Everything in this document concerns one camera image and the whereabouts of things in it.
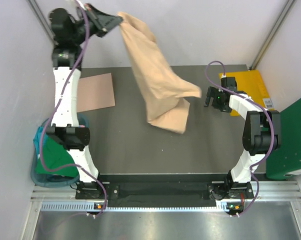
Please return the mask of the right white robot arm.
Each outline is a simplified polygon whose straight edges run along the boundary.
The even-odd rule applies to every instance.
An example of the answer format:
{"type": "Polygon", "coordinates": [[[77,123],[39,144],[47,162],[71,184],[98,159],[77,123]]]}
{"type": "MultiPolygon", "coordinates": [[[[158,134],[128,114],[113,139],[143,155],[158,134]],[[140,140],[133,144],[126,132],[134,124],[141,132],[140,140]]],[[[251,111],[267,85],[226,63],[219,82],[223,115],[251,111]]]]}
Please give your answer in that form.
{"type": "Polygon", "coordinates": [[[207,89],[204,106],[209,105],[225,113],[234,110],[245,120],[242,134],[244,150],[235,167],[228,172],[223,186],[224,193],[235,198],[247,187],[259,162],[280,147],[280,113],[267,110],[246,92],[238,91],[235,77],[225,75],[221,77],[220,87],[210,86],[207,89]]]}

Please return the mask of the beige t-shirt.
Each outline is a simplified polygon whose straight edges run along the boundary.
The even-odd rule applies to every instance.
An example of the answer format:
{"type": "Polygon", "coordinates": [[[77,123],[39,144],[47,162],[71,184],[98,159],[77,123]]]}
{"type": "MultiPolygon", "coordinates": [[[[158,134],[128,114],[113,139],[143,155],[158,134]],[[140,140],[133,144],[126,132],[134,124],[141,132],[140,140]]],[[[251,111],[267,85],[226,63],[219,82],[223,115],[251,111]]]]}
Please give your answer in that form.
{"type": "Polygon", "coordinates": [[[145,22],[126,12],[118,15],[123,19],[120,32],[132,72],[145,101],[146,121],[183,134],[190,109],[186,98],[201,98],[200,87],[174,73],[145,22]]]}

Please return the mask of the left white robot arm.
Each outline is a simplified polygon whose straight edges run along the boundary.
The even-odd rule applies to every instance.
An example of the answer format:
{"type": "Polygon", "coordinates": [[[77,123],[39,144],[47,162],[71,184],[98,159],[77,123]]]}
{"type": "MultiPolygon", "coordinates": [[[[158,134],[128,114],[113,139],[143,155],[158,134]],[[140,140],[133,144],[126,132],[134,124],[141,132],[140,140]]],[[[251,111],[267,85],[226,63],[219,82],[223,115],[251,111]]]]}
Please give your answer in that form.
{"type": "Polygon", "coordinates": [[[89,38],[104,37],[116,28],[123,18],[96,9],[90,3],[76,2],[78,19],[64,8],[49,14],[54,34],[52,67],[55,81],[55,109],[45,132],[63,146],[73,159],[72,167],[79,173],[79,181],[89,183],[86,192],[92,198],[103,195],[104,186],[96,180],[99,175],[89,150],[90,130],[81,127],[77,115],[77,91],[81,77],[82,60],[89,38]]]}

